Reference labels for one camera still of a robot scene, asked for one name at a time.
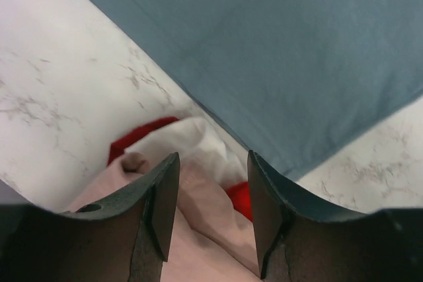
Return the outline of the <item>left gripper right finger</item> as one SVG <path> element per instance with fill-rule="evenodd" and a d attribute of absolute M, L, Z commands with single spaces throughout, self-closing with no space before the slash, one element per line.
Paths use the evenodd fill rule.
<path fill-rule="evenodd" d="M 261 279 L 373 281 L 364 214 L 307 191 L 254 151 L 248 182 Z"/>

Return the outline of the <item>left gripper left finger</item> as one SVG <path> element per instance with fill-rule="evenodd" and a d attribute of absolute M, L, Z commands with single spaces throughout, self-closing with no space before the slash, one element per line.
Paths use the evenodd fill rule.
<path fill-rule="evenodd" d="M 148 172 L 136 159 L 130 155 L 116 165 L 125 186 L 81 195 L 67 208 L 77 223 L 63 281 L 160 281 L 169 258 L 180 158 L 173 153 Z"/>

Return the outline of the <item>blue grey t shirt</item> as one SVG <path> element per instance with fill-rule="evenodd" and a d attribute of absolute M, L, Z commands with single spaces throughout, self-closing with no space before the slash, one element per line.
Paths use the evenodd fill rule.
<path fill-rule="evenodd" d="M 422 0 L 90 0 L 297 180 L 422 95 Z"/>

